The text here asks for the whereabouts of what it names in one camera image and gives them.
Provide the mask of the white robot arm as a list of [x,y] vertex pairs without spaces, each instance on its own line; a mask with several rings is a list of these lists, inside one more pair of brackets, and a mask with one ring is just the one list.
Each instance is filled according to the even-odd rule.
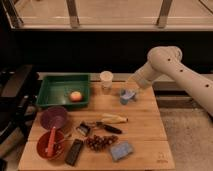
[[213,81],[181,63],[182,51],[176,46],[158,46],[147,54],[147,62],[128,78],[135,89],[145,90],[161,75],[173,79],[213,117]]

